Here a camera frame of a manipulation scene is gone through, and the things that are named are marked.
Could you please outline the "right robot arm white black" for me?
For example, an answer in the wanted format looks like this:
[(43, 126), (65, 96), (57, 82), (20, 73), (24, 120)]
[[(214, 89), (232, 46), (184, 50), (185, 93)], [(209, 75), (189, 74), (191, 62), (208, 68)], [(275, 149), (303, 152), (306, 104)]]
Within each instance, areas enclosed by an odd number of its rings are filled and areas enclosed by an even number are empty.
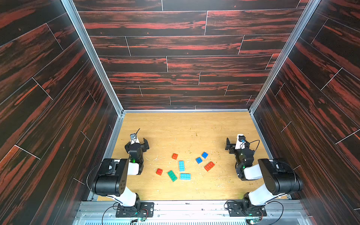
[(284, 160), (262, 158), (254, 165), (256, 150), (250, 149), (250, 145), (245, 136), (239, 134), (236, 143), (231, 143), (227, 138), (225, 147), (235, 156), (235, 170), (239, 179), (264, 181), (262, 186), (244, 195), (242, 207), (245, 210), (259, 208), (277, 197), (302, 191), (302, 180)]

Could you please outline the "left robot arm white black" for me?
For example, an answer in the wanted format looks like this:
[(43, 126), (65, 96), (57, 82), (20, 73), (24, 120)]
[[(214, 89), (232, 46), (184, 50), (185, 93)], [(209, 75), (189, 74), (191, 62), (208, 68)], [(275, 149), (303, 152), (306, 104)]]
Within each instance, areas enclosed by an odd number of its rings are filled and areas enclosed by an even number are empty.
[(128, 158), (105, 158), (90, 182), (90, 191), (102, 197), (115, 200), (122, 208), (138, 210), (140, 197), (127, 187), (129, 175), (141, 175), (144, 168), (143, 154), (149, 150), (146, 139), (143, 143), (133, 138), (125, 145)]

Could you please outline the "green long lego brick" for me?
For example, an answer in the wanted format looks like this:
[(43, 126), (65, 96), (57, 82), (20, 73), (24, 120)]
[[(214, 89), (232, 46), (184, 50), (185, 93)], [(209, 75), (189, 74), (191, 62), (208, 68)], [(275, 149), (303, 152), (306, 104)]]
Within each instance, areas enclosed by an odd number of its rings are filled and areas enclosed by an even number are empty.
[(172, 180), (172, 182), (175, 182), (178, 179), (176, 174), (172, 170), (170, 170), (167, 174), (170, 177), (170, 179)]

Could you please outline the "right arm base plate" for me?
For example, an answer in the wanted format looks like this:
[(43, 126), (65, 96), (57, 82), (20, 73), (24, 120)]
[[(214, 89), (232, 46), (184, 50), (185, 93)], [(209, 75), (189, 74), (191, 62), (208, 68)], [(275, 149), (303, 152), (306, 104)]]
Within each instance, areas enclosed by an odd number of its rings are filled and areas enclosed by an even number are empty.
[(242, 201), (228, 200), (224, 204), (230, 217), (266, 217), (265, 206), (254, 206)]

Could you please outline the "red long lego brick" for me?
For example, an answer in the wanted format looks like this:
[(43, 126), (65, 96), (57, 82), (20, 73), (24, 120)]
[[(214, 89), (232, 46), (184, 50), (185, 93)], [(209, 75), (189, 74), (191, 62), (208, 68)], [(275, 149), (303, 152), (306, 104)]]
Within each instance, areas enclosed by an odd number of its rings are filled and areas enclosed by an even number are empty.
[(211, 161), (211, 162), (209, 162), (204, 168), (205, 168), (205, 170), (208, 172), (208, 171), (210, 171), (214, 166), (215, 166), (215, 164)]

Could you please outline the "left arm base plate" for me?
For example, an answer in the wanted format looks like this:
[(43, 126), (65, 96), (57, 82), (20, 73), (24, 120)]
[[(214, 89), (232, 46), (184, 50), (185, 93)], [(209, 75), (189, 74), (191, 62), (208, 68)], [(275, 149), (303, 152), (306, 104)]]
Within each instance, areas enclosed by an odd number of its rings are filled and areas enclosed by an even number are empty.
[(135, 206), (118, 206), (116, 218), (152, 218), (154, 215), (154, 202), (138, 202)]

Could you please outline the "cyan lego brick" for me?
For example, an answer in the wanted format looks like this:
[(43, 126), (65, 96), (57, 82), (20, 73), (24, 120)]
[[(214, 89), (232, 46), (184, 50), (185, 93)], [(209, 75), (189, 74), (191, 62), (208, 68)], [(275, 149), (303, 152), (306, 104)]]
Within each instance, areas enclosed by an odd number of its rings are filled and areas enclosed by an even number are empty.
[(185, 171), (185, 163), (184, 161), (179, 161), (179, 171), (184, 172)]
[(190, 181), (191, 180), (191, 174), (190, 173), (181, 173), (180, 174), (180, 179), (185, 180), (185, 181)]

